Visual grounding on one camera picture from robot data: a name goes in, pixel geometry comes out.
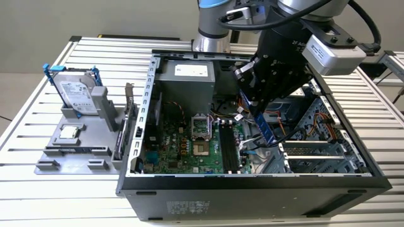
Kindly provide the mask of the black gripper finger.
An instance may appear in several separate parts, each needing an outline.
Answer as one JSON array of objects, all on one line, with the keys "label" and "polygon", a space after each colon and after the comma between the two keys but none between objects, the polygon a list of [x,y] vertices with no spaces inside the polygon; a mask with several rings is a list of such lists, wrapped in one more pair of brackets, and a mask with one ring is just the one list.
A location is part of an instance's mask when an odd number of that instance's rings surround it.
[{"label": "black gripper finger", "polygon": [[258,112],[264,111],[269,102],[277,98],[285,98],[309,80],[310,73],[277,73],[273,75],[261,91]]},{"label": "black gripper finger", "polygon": [[249,111],[258,111],[257,101],[257,85],[253,72],[254,62],[250,61],[238,66],[234,66],[233,73],[237,80],[237,86],[240,89],[241,97],[246,104]]}]

